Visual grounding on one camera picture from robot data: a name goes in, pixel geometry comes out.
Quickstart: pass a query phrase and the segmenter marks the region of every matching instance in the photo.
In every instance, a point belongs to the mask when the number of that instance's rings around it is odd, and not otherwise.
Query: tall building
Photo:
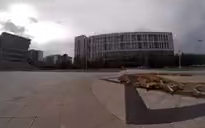
[[[0,60],[27,62],[30,39],[9,33],[0,36]]]
[[[75,61],[80,61],[76,63],[82,68],[90,63],[114,67],[148,66],[157,57],[170,59],[173,55],[173,35],[170,32],[126,32],[75,38]]]
[[[28,51],[28,57],[31,62],[40,62],[43,60],[43,51],[31,49]]]
[[[80,67],[87,67],[89,48],[88,38],[86,36],[81,35],[75,38],[75,64]]]

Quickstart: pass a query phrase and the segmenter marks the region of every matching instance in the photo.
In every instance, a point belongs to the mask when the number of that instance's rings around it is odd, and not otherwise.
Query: distant building
[[[30,39],[9,33],[0,36],[0,60],[27,62]]]
[[[85,35],[81,35],[75,38],[75,58],[74,63],[80,67],[87,67],[87,61],[89,59],[90,44],[88,38]]]
[[[44,58],[44,62],[47,66],[58,67],[58,68],[66,68],[71,66],[72,57],[67,54],[64,55],[50,55]]]
[[[75,38],[74,63],[81,68],[89,64],[147,66],[157,58],[171,60],[173,55],[171,32],[125,32]]]
[[[50,66],[55,66],[59,63],[59,58],[61,55],[50,55],[50,56],[46,56],[44,58],[44,61],[50,65]]]
[[[28,57],[31,62],[40,62],[43,60],[43,51],[31,49],[28,51]]]

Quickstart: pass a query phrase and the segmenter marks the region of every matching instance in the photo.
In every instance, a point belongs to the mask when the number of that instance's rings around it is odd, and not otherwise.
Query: pole
[[[178,53],[178,56],[179,56],[179,68],[181,68],[181,51],[179,50],[179,53]]]

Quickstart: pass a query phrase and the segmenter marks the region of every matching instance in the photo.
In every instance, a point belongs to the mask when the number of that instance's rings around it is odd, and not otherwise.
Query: curved building
[[[113,65],[150,65],[152,59],[174,55],[173,35],[170,32],[126,32],[75,38],[75,57],[88,62]]]

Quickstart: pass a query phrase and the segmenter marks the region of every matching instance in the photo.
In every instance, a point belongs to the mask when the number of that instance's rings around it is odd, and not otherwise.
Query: cloud
[[[68,54],[69,56],[74,56],[74,44],[71,40],[38,44],[35,48],[43,50],[44,56],[51,54]]]
[[[2,30],[4,31],[9,31],[18,35],[25,33],[25,27],[15,25],[11,21],[2,22],[1,24],[3,26]]]
[[[31,22],[33,22],[33,23],[37,23],[37,22],[38,22],[38,20],[37,20],[36,18],[33,18],[33,17],[30,17],[29,20],[30,20]]]
[[[73,38],[81,34],[170,31],[174,34],[176,51],[182,49],[184,52],[205,53],[205,0],[23,0],[23,2],[34,5],[40,15],[37,20],[30,19],[32,23],[40,24],[45,20],[57,21],[64,29],[72,29]],[[0,8],[11,3],[0,0]],[[51,47],[53,51],[56,49],[62,51],[63,44],[66,43],[74,42],[73,39],[70,42],[64,39],[59,43],[50,41],[48,42],[50,45],[44,48]]]

